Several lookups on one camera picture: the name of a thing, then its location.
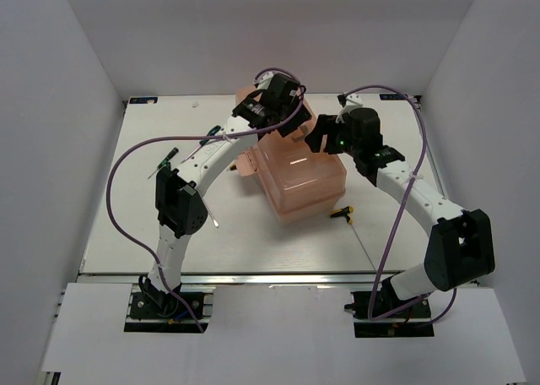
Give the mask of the small green precision screwdriver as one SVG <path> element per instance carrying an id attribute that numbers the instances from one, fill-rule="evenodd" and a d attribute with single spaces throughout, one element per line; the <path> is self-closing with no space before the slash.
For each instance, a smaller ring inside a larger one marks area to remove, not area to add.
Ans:
<path id="1" fill-rule="evenodd" d="M 170 163 L 170 161 L 179 153 L 179 149 L 177 147 L 174 147 L 165 157 L 158 163 L 155 170 L 148 176 L 148 179 L 150 179 L 152 176 L 157 174 L 162 168 L 164 168 L 167 164 Z"/>

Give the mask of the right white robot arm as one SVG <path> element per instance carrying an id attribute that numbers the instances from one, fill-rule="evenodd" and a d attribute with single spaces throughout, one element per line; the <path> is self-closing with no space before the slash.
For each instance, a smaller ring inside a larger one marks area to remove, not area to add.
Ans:
<path id="1" fill-rule="evenodd" d="M 314 153 L 350 155 L 358 173 L 394 198 L 398 212 L 409 213 L 428 237 L 421 264 L 376 282 L 370 311 L 379 305 L 382 317 L 398 317 L 422 296 L 454 290 L 494 272 L 488 215 L 464 209 L 420 178 L 398 150 L 384 144 L 375 110 L 320 115 L 305 141 Z"/>

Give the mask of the large green screwdriver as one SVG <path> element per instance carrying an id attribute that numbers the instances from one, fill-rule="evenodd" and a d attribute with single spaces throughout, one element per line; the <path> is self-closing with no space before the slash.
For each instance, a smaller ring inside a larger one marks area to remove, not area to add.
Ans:
<path id="1" fill-rule="evenodd" d="M 220 126 L 220 125 L 216 125 L 214 126 L 212 129 L 210 129 L 208 132 L 207 132 L 207 135 L 208 136 L 215 136 L 218 132 L 222 132 L 223 131 L 223 128 Z M 205 138 L 205 139 L 201 139 L 199 142 L 198 142 L 198 145 L 197 147 L 181 162 L 181 163 L 185 163 L 186 161 L 188 161 L 189 159 L 192 159 L 194 157 L 194 155 L 200 150 L 202 149 L 208 142 L 210 141 L 209 138 Z"/>

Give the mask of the pink plastic toolbox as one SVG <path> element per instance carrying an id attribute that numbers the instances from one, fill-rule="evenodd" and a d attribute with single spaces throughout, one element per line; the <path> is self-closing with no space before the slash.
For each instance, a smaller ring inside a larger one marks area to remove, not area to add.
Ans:
<path id="1" fill-rule="evenodd" d="M 282 224 L 328 214 L 346 193 L 347 171 L 340 158 L 313 153 L 305 144 L 315 125 L 312 115 L 286 137 L 269 133 L 235 160 L 241 176 L 259 182 Z"/>

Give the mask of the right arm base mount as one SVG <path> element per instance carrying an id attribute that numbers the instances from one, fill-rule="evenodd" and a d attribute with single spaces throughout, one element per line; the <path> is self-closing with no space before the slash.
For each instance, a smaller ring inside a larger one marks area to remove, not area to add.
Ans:
<path id="1" fill-rule="evenodd" d="M 375 298 L 373 320 L 368 318 L 369 291 L 351 293 L 352 301 L 343 307 L 353 317 L 354 336 L 357 339 L 407 339 L 431 338 L 435 331 L 431 321 L 431 309 L 427 300 L 422 300 L 389 317 L 375 320 L 391 308 L 380 296 Z"/>

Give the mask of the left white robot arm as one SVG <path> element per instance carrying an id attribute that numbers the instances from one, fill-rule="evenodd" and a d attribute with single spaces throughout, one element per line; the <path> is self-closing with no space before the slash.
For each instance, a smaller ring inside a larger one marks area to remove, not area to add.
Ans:
<path id="1" fill-rule="evenodd" d="M 155 207 L 159 240 L 154 266 L 139 288 L 161 317 L 190 309 L 178 298 L 181 266 L 192 236 L 208 217 L 203 197 L 214 180 L 242 152 L 264 135 L 287 136 L 310 119 L 303 104 L 305 87 L 283 73 L 268 72 L 233 109 L 224 125 L 185 163 L 162 168 L 156 176 Z"/>

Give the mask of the green flathead screwdriver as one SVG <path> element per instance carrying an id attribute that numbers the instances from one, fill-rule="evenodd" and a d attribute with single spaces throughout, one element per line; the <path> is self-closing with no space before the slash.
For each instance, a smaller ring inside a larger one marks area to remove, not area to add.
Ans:
<path id="1" fill-rule="evenodd" d="M 219 222 L 215 219 L 212 211 L 210 210 L 210 208 L 207 206 L 207 212 L 208 212 L 208 216 L 210 217 L 211 221 L 213 222 L 213 225 L 215 228 L 219 228 Z"/>

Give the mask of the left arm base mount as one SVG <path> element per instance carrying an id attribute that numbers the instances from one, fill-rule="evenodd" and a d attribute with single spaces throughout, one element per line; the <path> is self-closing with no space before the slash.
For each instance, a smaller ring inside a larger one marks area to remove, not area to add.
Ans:
<path id="1" fill-rule="evenodd" d="M 194 333 L 202 334 L 208 327 L 213 312 L 213 294 L 184 292 L 202 330 L 192 319 L 186 306 L 175 297 L 168 299 L 164 308 L 151 301 L 141 290 L 133 290 L 124 323 L 125 333 Z"/>

